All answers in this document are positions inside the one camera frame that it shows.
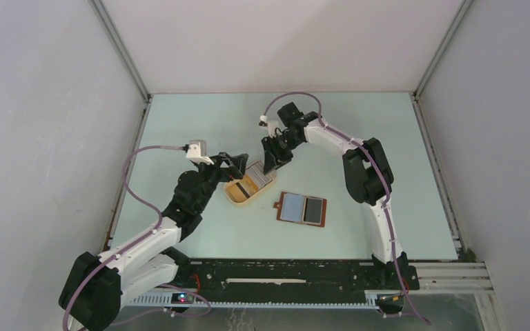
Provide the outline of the brown leather card holder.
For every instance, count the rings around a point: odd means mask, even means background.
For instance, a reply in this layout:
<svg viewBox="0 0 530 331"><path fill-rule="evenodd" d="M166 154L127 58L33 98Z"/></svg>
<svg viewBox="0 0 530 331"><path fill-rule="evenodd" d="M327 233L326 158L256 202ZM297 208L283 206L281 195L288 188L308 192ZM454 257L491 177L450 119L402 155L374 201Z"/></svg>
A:
<svg viewBox="0 0 530 331"><path fill-rule="evenodd" d="M327 209L327 200L319 197L313 197L324 200L324 211L322 223L320 225L309 224L303 222L304 217L304 205L305 200L308 197L303 194L295 194L290 192L281 192L279 200L273 204L273 207L277 210L276 219L278 221L284 221L289 223L295 223L300 225L313 226L316 228L324 228L326 224L326 209Z"/></svg>

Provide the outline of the black credit card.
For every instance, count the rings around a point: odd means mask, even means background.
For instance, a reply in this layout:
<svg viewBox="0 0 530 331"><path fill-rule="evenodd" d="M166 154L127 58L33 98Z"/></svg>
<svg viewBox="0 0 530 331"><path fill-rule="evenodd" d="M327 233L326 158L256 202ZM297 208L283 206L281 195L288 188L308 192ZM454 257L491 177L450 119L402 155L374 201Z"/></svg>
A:
<svg viewBox="0 0 530 331"><path fill-rule="evenodd" d="M320 225L322 223L324 211L324 200L308 197L304 205L303 222Z"/></svg>

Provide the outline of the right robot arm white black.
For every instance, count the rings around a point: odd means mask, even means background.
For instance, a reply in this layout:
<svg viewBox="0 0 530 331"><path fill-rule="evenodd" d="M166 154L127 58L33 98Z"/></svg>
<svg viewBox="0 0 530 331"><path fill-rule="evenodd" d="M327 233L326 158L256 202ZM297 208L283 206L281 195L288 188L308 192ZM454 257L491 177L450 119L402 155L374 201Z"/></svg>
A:
<svg viewBox="0 0 530 331"><path fill-rule="evenodd" d="M382 288L392 288L402 278L401 265L406 255L391 217L391 194L394 176L380 141L362 140L338 130L320 114L304 114L294 103L277 112L279 119L270 121L263 114L259 125L268 130L262 139L264 173L285 166L293 151L303 143L324 148L342 160L347 192L358 203L367 204L374 219L372 257L379 263L374 269L375 282Z"/></svg>

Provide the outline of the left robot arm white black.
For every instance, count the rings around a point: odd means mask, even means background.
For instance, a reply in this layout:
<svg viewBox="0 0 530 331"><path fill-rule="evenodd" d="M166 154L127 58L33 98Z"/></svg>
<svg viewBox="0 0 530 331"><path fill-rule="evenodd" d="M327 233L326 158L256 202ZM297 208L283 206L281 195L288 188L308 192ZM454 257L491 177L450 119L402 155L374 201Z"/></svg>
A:
<svg viewBox="0 0 530 331"><path fill-rule="evenodd" d="M86 330L105 330L135 297L165 283L182 287L189 282L190 268L164 252L196 229L220 183L243 178L248 155L220 152L187 159L195 169L178 177L171 201L156 211L152 225L112 250L75 259L59 297L63 330L69 318Z"/></svg>

